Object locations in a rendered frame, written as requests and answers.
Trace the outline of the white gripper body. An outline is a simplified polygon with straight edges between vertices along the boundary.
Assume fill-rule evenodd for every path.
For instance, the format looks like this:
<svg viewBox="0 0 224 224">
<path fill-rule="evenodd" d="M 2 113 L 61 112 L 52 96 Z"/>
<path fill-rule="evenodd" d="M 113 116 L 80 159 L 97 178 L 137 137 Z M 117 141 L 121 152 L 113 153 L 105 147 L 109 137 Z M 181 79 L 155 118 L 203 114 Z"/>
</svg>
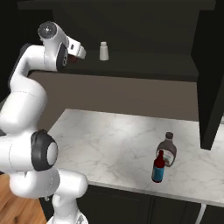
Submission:
<svg viewBox="0 0 224 224">
<path fill-rule="evenodd" d="M 86 57 L 86 50 L 80 43 L 73 43 L 72 55 L 79 59 Z"/>
</svg>

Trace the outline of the white shaker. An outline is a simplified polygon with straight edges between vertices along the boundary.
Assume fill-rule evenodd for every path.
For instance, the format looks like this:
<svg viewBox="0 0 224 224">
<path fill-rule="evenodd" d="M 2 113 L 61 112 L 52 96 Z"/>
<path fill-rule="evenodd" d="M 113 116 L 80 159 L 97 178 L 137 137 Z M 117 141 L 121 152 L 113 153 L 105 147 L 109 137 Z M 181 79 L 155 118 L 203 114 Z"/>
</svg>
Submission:
<svg viewBox="0 0 224 224">
<path fill-rule="evenodd" d="M 109 49 L 108 49 L 108 45 L 105 41 L 101 42 L 99 58 L 102 61 L 106 61 L 109 59 Z"/>
</svg>

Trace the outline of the brown syrup bottle grey cap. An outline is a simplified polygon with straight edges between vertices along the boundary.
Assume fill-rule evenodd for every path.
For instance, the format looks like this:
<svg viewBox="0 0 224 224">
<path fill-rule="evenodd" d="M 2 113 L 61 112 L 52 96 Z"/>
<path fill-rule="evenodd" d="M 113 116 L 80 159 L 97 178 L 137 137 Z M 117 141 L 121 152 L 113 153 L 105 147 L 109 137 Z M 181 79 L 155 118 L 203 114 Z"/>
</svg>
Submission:
<svg viewBox="0 0 224 224">
<path fill-rule="evenodd" d="M 165 134 L 164 141 L 162 141 L 158 145 L 157 152 L 156 152 L 156 155 L 158 155 L 160 150 L 164 152 L 163 159 L 164 159 L 164 164 L 167 167 L 171 167 L 173 165 L 177 155 L 177 148 L 174 145 L 172 139 L 173 139 L 173 134 L 171 132 L 167 132 Z"/>
</svg>

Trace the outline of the red bottle blue label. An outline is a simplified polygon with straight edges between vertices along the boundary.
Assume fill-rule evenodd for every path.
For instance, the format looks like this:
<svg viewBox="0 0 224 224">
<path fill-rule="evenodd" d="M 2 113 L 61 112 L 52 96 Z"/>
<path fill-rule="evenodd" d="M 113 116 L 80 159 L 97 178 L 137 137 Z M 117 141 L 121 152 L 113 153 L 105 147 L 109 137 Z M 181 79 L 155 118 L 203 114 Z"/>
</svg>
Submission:
<svg viewBox="0 0 224 224">
<path fill-rule="evenodd" d="M 160 150 L 158 152 L 157 158 L 154 160 L 151 179 L 155 183 L 160 183 L 163 180 L 164 170 L 165 170 L 165 161 L 164 161 L 163 155 L 164 155 L 164 152 Z"/>
</svg>

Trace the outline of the dark base cupboard door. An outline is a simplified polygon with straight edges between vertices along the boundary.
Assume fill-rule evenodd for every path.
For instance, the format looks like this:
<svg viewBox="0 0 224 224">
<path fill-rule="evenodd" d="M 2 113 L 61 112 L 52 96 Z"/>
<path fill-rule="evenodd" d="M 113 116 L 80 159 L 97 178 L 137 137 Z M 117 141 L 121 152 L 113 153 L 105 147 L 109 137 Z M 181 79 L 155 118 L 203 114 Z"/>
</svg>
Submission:
<svg viewBox="0 0 224 224">
<path fill-rule="evenodd" d="M 195 224 L 200 204 L 179 199 L 154 197 L 149 224 Z"/>
<path fill-rule="evenodd" d="M 89 224 L 147 224 L 151 197 L 90 185 L 77 203 Z"/>
<path fill-rule="evenodd" d="M 200 224 L 224 224 L 224 207 L 207 205 Z"/>
</svg>

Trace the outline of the dark open wall cabinet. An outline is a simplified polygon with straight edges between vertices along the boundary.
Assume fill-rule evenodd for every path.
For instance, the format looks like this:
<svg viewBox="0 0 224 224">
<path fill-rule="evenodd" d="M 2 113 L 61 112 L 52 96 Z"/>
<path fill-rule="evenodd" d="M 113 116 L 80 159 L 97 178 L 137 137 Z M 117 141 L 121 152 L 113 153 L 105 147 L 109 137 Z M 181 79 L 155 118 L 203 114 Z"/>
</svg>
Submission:
<svg viewBox="0 0 224 224">
<path fill-rule="evenodd" d="M 214 0 L 24 0 L 20 10 L 51 10 L 53 22 L 87 51 L 67 74 L 195 82 L 191 52 L 201 11 Z M 100 45 L 108 60 L 100 60 Z"/>
</svg>

